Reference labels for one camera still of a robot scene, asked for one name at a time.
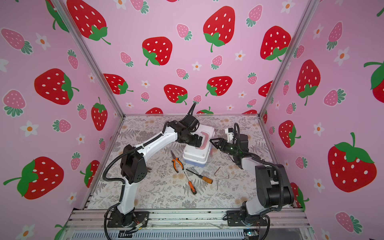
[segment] strawberry wallpaper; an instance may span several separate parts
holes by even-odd
[[[50,1],[0,8],[1,233],[55,239],[119,118]]]
[[[324,0],[264,122],[316,239],[382,239],[383,2]]]
[[[126,114],[240,114],[260,110],[307,0],[66,4]]]

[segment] pliers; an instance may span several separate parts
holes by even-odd
[[[173,168],[175,169],[175,171],[178,173],[179,171],[177,170],[176,168],[176,162],[178,162],[181,166],[181,169],[184,170],[184,166],[183,164],[179,161],[179,158],[175,156],[175,154],[173,154],[173,152],[171,151],[170,152],[172,154],[172,162],[173,162]]]

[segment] white flower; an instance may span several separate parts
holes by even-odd
[[[347,47],[346,49],[343,50],[339,50],[337,52],[338,56],[335,58],[335,62],[339,62],[339,66],[341,66],[343,64],[343,61],[344,60],[347,60],[349,59],[349,55],[347,54],[348,53],[348,50],[349,50],[349,47]]]
[[[244,98],[246,95],[246,93],[244,93],[244,91],[242,91],[241,93],[239,93],[239,98]]]
[[[321,232],[323,233],[321,235],[322,239],[324,240],[332,240],[330,237],[329,237],[329,232],[328,231],[324,231],[323,229],[321,229]]]
[[[195,64],[192,64],[192,67],[194,71],[200,71],[201,65],[199,64],[199,62],[196,62]]]
[[[116,7],[117,7],[117,9],[120,9],[120,8],[122,8],[122,9],[126,9],[125,8],[125,3],[127,2],[127,0],[114,0],[115,1],[115,3],[116,3]]]
[[[35,228],[34,224],[32,226],[30,226],[30,227],[24,226],[22,233],[17,235],[17,237],[15,239],[26,240],[27,238],[32,237],[33,236],[33,231],[32,230],[34,228]]]
[[[70,205],[72,204],[73,201],[76,201],[76,194],[77,192],[75,193],[71,192],[71,195],[67,198],[67,201],[70,202]]]
[[[339,6],[341,6],[342,3],[343,3],[343,1],[344,1],[344,0],[336,0],[335,4],[339,4]]]
[[[289,13],[291,7],[295,5],[295,3],[292,2],[292,0],[288,0],[286,2],[281,3],[283,5],[283,8],[281,9],[280,13],[286,12]]]
[[[95,76],[93,75],[93,73],[89,74],[88,77],[91,83],[95,83]]]
[[[84,139],[85,139],[85,136],[81,135],[81,133],[79,134],[79,137],[76,138],[76,140],[79,141],[79,145],[81,143],[85,143]]]
[[[242,61],[242,60],[243,60],[243,57],[245,56],[245,53],[243,53],[243,50],[240,50],[240,52],[235,53],[235,56],[236,56],[235,60],[240,60],[240,61]]]
[[[317,28],[315,30],[313,30],[313,39],[315,38],[319,38],[320,37],[320,33],[321,31],[323,30],[323,26],[321,26],[321,24],[319,23],[319,26],[317,26]]]
[[[317,135],[319,135],[319,137],[321,136],[321,132],[323,132],[325,130],[323,127],[321,127],[321,122],[317,125],[314,124],[313,127],[314,127],[313,134],[317,133]]]
[[[5,59],[0,59],[0,71],[7,72],[7,69],[5,68],[5,65],[7,65],[9,62]]]
[[[321,192],[322,189],[325,189],[324,185],[321,184],[321,179],[317,180],[316,178],[314,178],[313,180],[314,180],[313,187],[317,188],[319,192]]]
[[[141,81],[141,85],[144,86],[145,88],[148,88],[148,86],[150,86],[150,84],[148,83],[148,81]]]
[[[47,37],[46,36],[41,36],[40,34],[36,33],[37,39],[36,43],[40,44],[44,50],[49,48],[51,45],[47,42]]]
[[[285,160],[285,161],[284,161],[284,167],[285,167],[286,169],[288,169],[288,168],[289,168],[289,163],[288,163],[288,161],[287,161],[287,160]]]
[[[25,137],[29,135],[37,135],[36,129],[39,127],[37,124],[32,124],[31,121],[27,121],[26,126],[21,126],[20,129],[25,131]]]

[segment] table surface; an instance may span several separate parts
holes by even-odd
[[[142,143],[160,132],[165,121],[181,120],[183,117],[182,115],[127,116],[106,165],[120,155],[126,145],[134,146]],[[200,124],[214,127],[215,137],[225,139],[227,138],[225,128],[233,127],[233,124],[237,122],[240,126],[240,132],[248,135],[249,151],[258,154],[268,162],[272,162],[256,116],[196,115],[196,118]],[[147,166],[151,167],[152,170],[139,183],[135,197],[137,209],[238,208],[244,201],[256,197],[255,176],[238,168],[227,154],[215,148],[212,148],[204,168],[195,166],[200,174],[213,179],[212,184],[208,184],[196,175],[185,171],[197,190],[197,194],[193,195],[184,172],[176,173],[172,164],[171,150],[180,158],[184,164],[184,169],[193,166],[185,164],[182,159],[184,147],[185,144],[171,143],[148,160]],[[121,177],[119,165],[120,161],[110,169],[107,177]],[[218,190],[216,190],[217,182],[214,173],[219,167],[220,170],[216,175],[219,178],[226,178],[229,175],[229,179],[219,182]],[[88,209],[110,207],[117,203],[120,191],[120,181],[105,182],[100,179]]]

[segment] orange screwdriver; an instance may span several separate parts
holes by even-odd
[[[203,181],[208,182],[209,184],[212,184],[212,182],[213,182],[212,179],[207,178],[206,176],[202,176],[202,175],[200,175],[200,174],[197,174],[197,173],[195,173],[195,172],[192,172],[192,171],[189,170],[189,169],[186,169],[186,170],[187,170],[187,171],[190,171],[190,172],[193,173],[193,174],[195,174],[196,176],[198,176],[199,178],[203,179]]]
[[[195,194],[197,193],[195,187],[193,186],[192,182],[188,179],[187,174],[186,174],[185,172],[184,172],[184,174],[185,174],[185,176],[187,177],[188,184],[189,184],[189,186],[191,187],[191,191],[192,191],[192,193],[195,195]]]

